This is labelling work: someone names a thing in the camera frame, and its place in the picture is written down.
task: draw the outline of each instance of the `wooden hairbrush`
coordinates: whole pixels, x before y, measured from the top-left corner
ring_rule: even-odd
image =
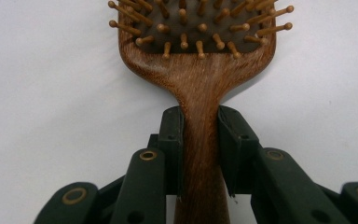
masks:
[[[218,163],[216,117],[222,97],[271,61],[275,0],[119,0],[119,50],[135,74],[170,91],[185,115],[184,188],[175,223],[229,223]]]

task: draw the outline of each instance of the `brush handle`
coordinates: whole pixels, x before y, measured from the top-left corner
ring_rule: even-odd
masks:
[[[228,224],[227,196],[218,163],[218,102],[199,98],[182,105],[185,114],[184,193],[176,203],[175,223]]]

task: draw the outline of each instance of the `brush head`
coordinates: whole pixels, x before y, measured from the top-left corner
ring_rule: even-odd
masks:
[[[111,26],[132,34],[132,41],[145,53],[165,54],[164,58],[168,58],[167,54],[175,53],[219,52],[232,53],[236,59],[266,46],[267,35],[291,29],[291,23],[275,27],[274,19],[294,8],[276,11],[273,3],[274,0],[120,0],[120,6],[113,1],[108,5],[129,19],[121,26],[110,22]]]

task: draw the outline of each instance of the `bristle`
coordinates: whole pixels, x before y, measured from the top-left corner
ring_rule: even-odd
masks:
[[[133,9],[135,9],[138,12],[142,9],[141,5],[134,3],[130,0],[118,0],[118,1],[128,7],[132,7]]]
[[[168,33],[171,31],[171,28],[170,28],[168,25],[164,25],[164,24],[160,23],[160,24],[157,26],[157,30],[158,30],[160,33],[168,34]]]
[[[249,5],[249,0],[243,0],[243,2],[241,2],[239,5],[237,5],[236,7],[234,7],[231,12],[230,12],[230,16],[231,17],[238,17],[238,15],[241,13],[241,11],[247,6]]]
[[[251,26],[248,23],[244,23],[242,25],[232,25],[229,27],[229,31],[238,32],[238,31],[248,31]]]
[[[243,39],[244,41],[247,42],[253,42],[253,43],[258,43],[261,46],[265,46],[267,45],[268,41],[266,38],[258,38],[255,36],[251,36],[251,35],[246,35],[245,38]]]
[[[205,33],[208,30],[208,26],[205,23],[202,23],[200,25],[197,26],[197,29],[201,32],[201,33]]]
[[[142,32],[140,30],[135,29],[130,26],[126,26],[126,25],[117,23],[116,21],[110,21],[109,25],[114,28],[120,28],[120,29],[124,30],[125,32],[132,34],[134,36],[140,36],[142,34]]]
[[[117,10],[117,11],[123,13],[124,15],[128,16],[132,21],[140,22],[140,20],[138,18],[134,17],[133,15],[131,15],[130,12],[127,11],[127,9],[116,5],[113,1],[109,1],[108,6],[110,6],[111,8],[114,8],[115,10]]]
[[[187,43],[187,34],[181,34],[180,35],[180,48],[181,49],[187,49],[188,48],[188,43]]]
[[[269,11],[259,15],[259,16],[256,16],[256,17],[253,17],[249,20],[246,21],[246,23],[248,24],[254,24],[254,23],[260,23],[262,20],[264,20],[266,17],[268,16],[272,16],[276,13],[275,9],[274,8],[271,8]]]
[[[149,35],[145,38],[136,38],[135,43],[138,47],[141,47],[143,44],[151,44],[155,41],[155,37],[153,37],[152,35]]]
[[[272,20],[273,18],[279,17],[283,14],[286,13],[292,13],[295,10],[295,8],[293,6],[289,6],[287,8],[281,9],[279,11],[276,11],[275,13],[273,13],[272,15],[264,18],[263,20],[261,20],[260,22],[264,22],[264,21],[268,21],[268,20]]]
[[[205,59],[205,54],[203,52],[203,46],[202,46],[202,41],[197,41],[196,42],[197,45],[197,51],[199,52],[199,59]]]
[[[219,34],[212,35],[214,42],[216,42],[217,49],[223,49],[225,47],[225,43],[220,38]]]
[[[229,50],[232,53],[232,56],[234,57],[234,59],[239,59],[241,57],[241,54],[237,51],[237,48],[235,47],[234,42],[229,41],[227,43],[227,47],[229,48]]]
[[[155,0],[155,3],[158,5],[162,17],[165,18],[165,19],[168,19],[170,17],[170,12],[165,7],[165,5],[162,2],[162,0]]]
[[[179,20],[182,25],[187,24],[187,15],[186,10],[184,8],[179,9]]]
[[[228,15],[229,15],[229,9],[223,8],[222,11],[220,11],[220,13],[214,18],[213,22],[218,24],[219,22],[222,21],[222,19],[224,19]]]
[[[186,0],[179,0],[179,8],[186,9],[186,7],[187,7]]]
[[[293,24],[291,22],[287,22],[285,25],[282,25],[282,26],[275,26],[275,27],[270,27],[270,28],[259,30],[256,32],[256,35],[257,36],[270,35],[270,34],[277,33],[282,30],[291,30],[292,27],[293,27]]]
[[[170,51],[171,51],[171,42],[165,42],[164,44],[164,54],[162,55],[163,59],[169,59],[170,58]]]
[[[255,9],[256,10],[261,10],[261,9],[264,9],[266,7],[270,7],[271,5],[273,5],[275,2],[275,0],[266,0],[266,1],[263,1],[263,2],[259,2],[256,6],[255,6]]]
[[[215,0],[213,3],[213,7],[215,9],[219,9],[222,6],[223,0]]]
[[[150,13],[150,12],[153,11],[152,5],[146,3],[145,0],[136,0],[136,2],[137,2],[142,8],[144,8],[147,13]]]
[[[205,13],[207,2],[208,0],[200,0],[199,9],[197,10],[197,15],[202,16]]]
[[[248,5],[246,5],[246,11],[251,12],[252,10],[255,9],[255,7],[257,6],[257,4],[263,2],[265,0],[254,0],[254,1],[250,1]]]
[[[138,18],[139,21],[142,21],[146,24],[146,26],[151,27],[153,25],[153,21],[139,12],[135,11],[132,7],[128,7],[127,11],[134,17]]]

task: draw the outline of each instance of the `white backdrop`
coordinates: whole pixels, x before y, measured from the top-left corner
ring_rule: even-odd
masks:
[[[358,2],[282,0],[275,57],[222,105],[264,147],[289,152],[317,183],[358,181]],[[32,223],[59,188],[124,175],[174,98],[133,74],[104,0],[0,0],[0,223]],[[248,197],[232,223],[255,223]],[[168,223],[172,221],[169,198]]]

